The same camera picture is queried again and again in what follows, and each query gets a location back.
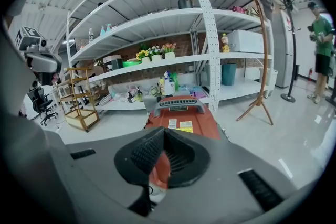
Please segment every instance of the black shorts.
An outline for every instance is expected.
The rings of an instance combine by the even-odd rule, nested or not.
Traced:
[[[315,72],[324,76],[328,75],[330,57],[323,54],[316,54]]]

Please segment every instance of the green bowl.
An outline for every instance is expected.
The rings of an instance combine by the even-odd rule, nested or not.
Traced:
[[[135,66],[135,65],[138,65],[138,64],[140,64],[141,62],[131,62],[131,61],[129,61],[129,62],[122,62],[122,66],[123,67],[131,67],[131,66]]]

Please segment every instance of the black slot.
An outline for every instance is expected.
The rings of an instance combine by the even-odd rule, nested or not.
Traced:
[[[94,153],[96,153],[96,151],[93,150],[93,149],[91,149],[91,148],[89,148],[88,150],[70,153],[70,155],[71,155],[71,157],[73,159],[80,159],[80,158],[84,158],[84,157],[90,156],[90,155],[92,155]]]
[[[258,201],[264,211],[271,210],[283,199],[252,169],[241,172],[238,176]]]

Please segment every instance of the office chair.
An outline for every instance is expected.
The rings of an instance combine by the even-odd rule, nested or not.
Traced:
[[[36,87],[29,93],[27,93],[31,101],[33,102],[33,109],[37,113],[46,113],[46,116],[41,121],[41,125],[44,124],[44,126],[47,126],[47,119],[50,119],[51,117],[56,118],[55,114],[58,115],[57,112],[48,114],[47,112],[53,111],[51,108],[48,108],[48,106],[53,102],[52,100],[48,100],[47,95],[44,95],[44,90],[41,87]]]

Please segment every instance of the gray handle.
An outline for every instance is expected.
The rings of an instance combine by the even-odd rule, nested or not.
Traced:
[[[168,108],[178,108],[180,106],[196,106],[197,112],[200,114],[205,114],[204,104],[198,99],[178,99],[170,101],[161,101],[156,104],[154,109],[154,117],[157,118],[160,116],[161,109]]]

